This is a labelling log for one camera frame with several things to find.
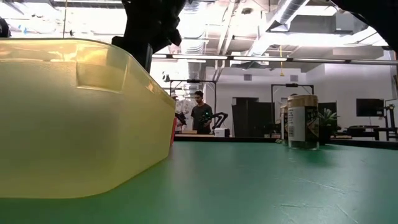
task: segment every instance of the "can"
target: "can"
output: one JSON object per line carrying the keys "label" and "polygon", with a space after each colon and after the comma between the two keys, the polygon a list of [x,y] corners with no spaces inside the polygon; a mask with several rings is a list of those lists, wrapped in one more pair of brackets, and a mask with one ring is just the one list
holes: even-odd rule
{"label": "can", "polygon": [[282,105],[280,107],[280,134],[283,145],[288,145],[289,140],[289,126],[287,121],[287,105]]}
{"label": "can", "polygon": [[287,98],[289,147],[319,148],[318,96],[296,95]]}

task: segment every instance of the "green tabletop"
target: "green tabletop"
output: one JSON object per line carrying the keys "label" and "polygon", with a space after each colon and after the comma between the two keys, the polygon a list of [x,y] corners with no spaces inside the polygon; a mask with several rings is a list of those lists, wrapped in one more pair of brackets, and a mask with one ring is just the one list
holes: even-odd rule
{"label": "green tabletop", "polygon": [[0,223],[397,223],[397,171],[398,151],[384,149],[175,142],[106,194],[0,199]]}

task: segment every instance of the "green plant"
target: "green plant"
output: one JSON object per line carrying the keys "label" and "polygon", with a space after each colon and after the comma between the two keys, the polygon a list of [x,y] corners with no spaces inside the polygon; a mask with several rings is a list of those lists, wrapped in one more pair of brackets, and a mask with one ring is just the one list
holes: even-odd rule
{"label": "green plant", "polygon": [[324,109],[323,114],[319,113],[319,125],[320,126],[332,126],[336,123],[337,113],[332,113],[329,109]]}

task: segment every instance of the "translucent plastic bin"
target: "translucent plastic bin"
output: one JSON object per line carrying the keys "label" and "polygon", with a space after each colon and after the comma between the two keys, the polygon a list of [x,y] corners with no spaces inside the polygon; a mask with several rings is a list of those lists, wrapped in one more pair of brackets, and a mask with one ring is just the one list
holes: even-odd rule
{"label": "translucent plastic bin", "polygon": [[0,40],[0,197],[107,192],[169,153],[175,102],[124,50]]}

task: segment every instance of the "tv screen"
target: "tv screen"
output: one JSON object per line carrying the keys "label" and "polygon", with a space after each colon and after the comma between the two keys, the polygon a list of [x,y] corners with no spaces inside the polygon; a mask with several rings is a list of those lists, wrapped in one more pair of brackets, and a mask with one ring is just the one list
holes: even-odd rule
{"label": "tv screen", "polygon": [[383,99],[356,99],[356,116],[384,116]]}

